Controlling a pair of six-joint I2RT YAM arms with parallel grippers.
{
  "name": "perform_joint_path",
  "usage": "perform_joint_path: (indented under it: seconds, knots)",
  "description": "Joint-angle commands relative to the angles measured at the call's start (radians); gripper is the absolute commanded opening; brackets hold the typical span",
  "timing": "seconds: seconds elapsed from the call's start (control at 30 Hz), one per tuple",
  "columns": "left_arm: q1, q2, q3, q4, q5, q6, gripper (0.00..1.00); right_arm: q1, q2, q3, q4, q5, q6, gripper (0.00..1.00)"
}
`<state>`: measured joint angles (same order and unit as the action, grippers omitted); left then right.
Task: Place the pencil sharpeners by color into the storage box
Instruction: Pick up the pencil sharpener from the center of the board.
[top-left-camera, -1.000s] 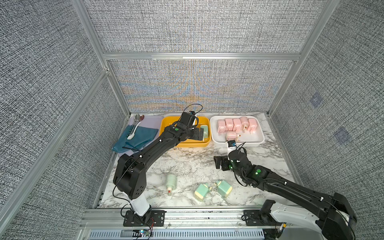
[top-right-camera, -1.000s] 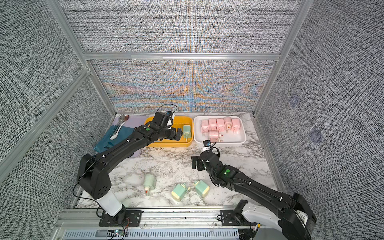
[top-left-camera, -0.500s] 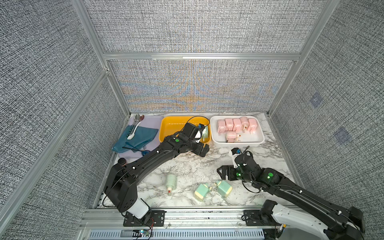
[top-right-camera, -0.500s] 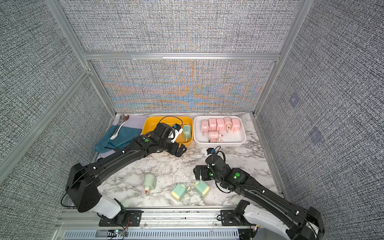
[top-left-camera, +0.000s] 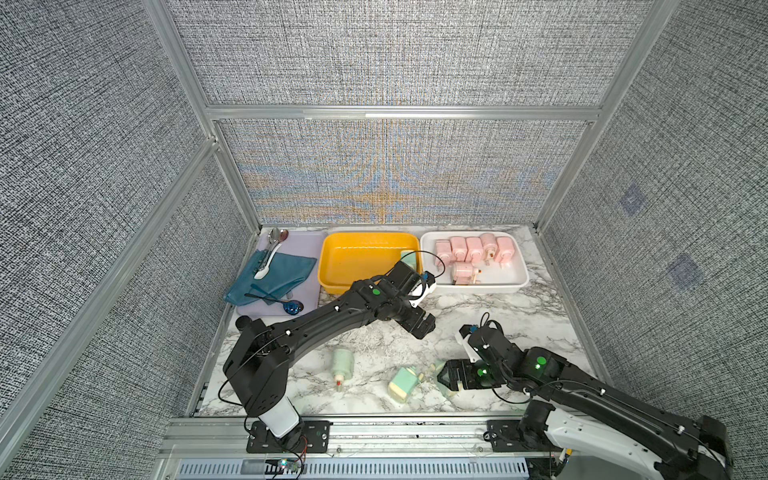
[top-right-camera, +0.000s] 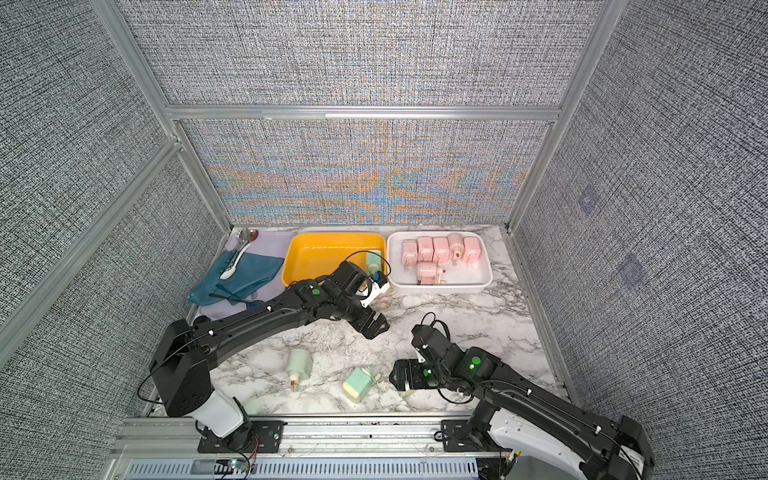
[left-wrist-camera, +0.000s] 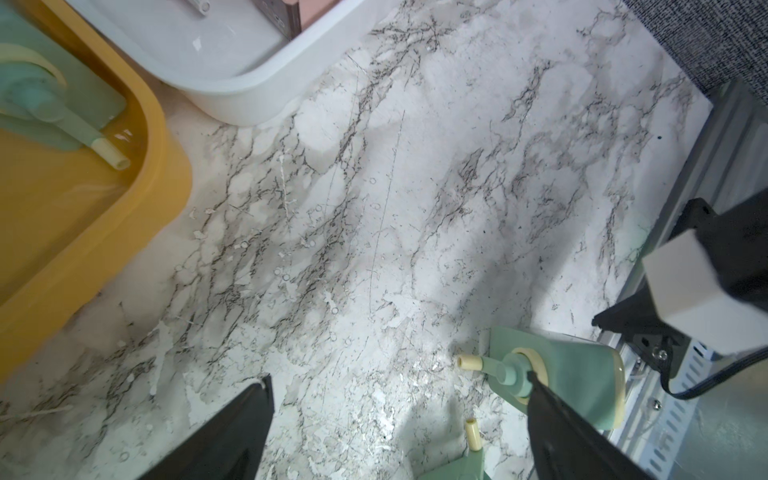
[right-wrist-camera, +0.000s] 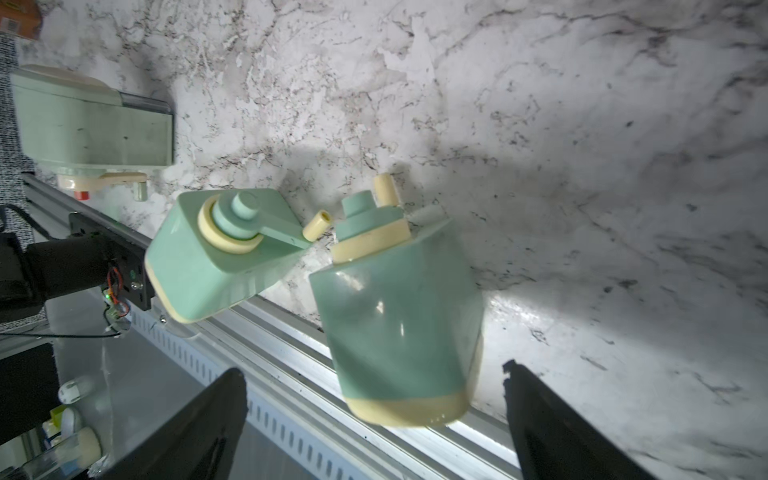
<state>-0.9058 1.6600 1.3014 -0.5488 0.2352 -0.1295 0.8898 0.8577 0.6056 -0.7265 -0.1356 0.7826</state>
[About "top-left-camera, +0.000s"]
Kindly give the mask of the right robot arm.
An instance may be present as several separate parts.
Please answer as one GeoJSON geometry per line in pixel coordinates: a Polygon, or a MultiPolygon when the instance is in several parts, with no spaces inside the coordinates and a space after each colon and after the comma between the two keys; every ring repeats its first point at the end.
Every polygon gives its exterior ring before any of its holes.
{"type": "Polygon", "coordinates": [[[448,360],[437,380],[450,391],[524,394],[525,411],[511,425],[489,428],[496,450],[573,452],[598,457],[646,479],[729,479],[733,474],[725,425],[656,408],[596,379],[542,347],[521,349],[500,324],[464,325],[467,356],[448,360]]]}

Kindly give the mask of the white plastic tray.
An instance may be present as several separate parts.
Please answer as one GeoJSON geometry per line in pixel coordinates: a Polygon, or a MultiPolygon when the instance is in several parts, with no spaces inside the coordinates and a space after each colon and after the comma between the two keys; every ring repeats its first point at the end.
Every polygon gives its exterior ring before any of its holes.
{"type": "Polygon", "coordinates": [[[529,283],[522,251],[508,233],[431,231],[420,247],[441,293],[514,293],[529,283]]]}

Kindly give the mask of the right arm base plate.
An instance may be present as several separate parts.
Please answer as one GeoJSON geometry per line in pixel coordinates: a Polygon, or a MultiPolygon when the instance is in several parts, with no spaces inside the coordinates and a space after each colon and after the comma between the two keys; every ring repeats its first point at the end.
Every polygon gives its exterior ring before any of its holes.
{"type": "Polygon", "coordinates": [[[491,444],[496,453],[538,451],[540,444],[535,439],[525,439],[520,420],[488,420],[483,439],[491,444]]]}

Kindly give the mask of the yellow plastic tray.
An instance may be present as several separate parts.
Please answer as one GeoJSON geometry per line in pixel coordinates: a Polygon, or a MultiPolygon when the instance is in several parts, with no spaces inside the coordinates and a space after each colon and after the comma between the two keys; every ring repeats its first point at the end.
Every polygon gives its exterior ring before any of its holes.
{"type": "Polygon", "coordinates": [[[332,233],[322,245],[319,284],[328,294],[343,294],[356,280],[385,274],[401,259],[403,251],[419,248],[417,237],[405,232],[332,233]]]}

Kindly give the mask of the green sharpener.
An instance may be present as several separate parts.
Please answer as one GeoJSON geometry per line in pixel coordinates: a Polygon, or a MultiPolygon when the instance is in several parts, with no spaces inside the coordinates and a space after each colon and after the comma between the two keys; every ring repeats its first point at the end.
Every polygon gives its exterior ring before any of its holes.
{"type": "Polygon", "coordinates": [[[432,363],[430,365],[430,375],[433,383],[435,384],[440,394],[445,398],[449,398],[451,396],[451,391],[448,390],[447,387],[440,382],[441,372],[444,366],[445,366],[444,360],[438,360],[432,363]]]}
{"type": "Polygon", "coordinates": [[[354,365],[354,353],[351,350],[338,348],[333,352],[331,371],[338,391],[353,377],[354,365]]]}
{"type": "Polygon", "coordinates": [[[389,396],[397,402],[405,403],[422,378],[423,375],[413,367],[401,367],[388,383],[389,396]]]}
{"type": "Polygon", "coordinates": [[[402,250],[400,252],[400,261],[414,271],[419,269],[418,254],[414,250],[402,250]]]}

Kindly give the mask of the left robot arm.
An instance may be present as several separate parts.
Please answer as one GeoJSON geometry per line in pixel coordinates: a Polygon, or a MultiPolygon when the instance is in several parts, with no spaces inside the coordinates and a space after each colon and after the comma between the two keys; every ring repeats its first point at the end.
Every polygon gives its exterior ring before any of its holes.
{"type": "Polygon", "coordinates": [[[284,447],[304,433],[303,420],[287,397],[290,368],[327,341],[375,321],[393,321],[416,339],[435,328],[435,316],[421,301],[434,290],[436,276],[399,261],[383,275],[356,280],[330,303],[304,315],[266,325],[260,319],[237,319],[240,336],[223,365],[249,418],[258,419],[284,447]]]}

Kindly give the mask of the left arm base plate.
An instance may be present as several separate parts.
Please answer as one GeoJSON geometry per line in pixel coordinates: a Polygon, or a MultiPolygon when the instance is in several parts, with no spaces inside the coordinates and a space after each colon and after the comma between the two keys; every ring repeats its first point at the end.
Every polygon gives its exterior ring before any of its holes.
{"type": "Polygon", "coordinates": [[[263,422],[256,420],[248,430],[246,452],[248,454],[326,453],[331,425],[331,422],[324,420],[301,420],[284,437],[278,438],[263,422]]]}

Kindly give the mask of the pink sharpener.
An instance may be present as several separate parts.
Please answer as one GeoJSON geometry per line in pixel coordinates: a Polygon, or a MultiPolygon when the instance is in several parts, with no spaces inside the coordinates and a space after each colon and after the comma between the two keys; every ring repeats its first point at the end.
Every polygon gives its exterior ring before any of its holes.
{"type": "Polygon", "coordinates": [[[483,248],[483,260],[486,265],[495,261],[498,252],[496,236],[492,233],[483,233],[479,237],[483,248]]]}
{"type": "Polygon", "coordinates": [[[466,238],[462,236],[451,236],[449,242],[454,261],[465,262],[468,254],[466,238]]]}
{"type": "Polygon", "coordinates": [[[466,238],[467,254],[466,262],[475,263],[480,262],[484,258],[484,247],[479,237],[467,237],[466,238]]]}
{"type": "Polygon", "coordinates": [[[496,245],[495,262],[501,268],[509,267],[517,249],[514,239],[507,236],[497,236],[496,245]]]}
{"type": "Polygon", "coordinates": [[[454,285],[474,285],[477,283],[482,270],[469,262],[455,262],[451,267],[451,278],[454,285]]]}
{"type": "Polygon", "coordinates": [[[451,243],[448,239],[438,239],[434,244],[436,267],[448,267],[455,261],[451,243]]]}

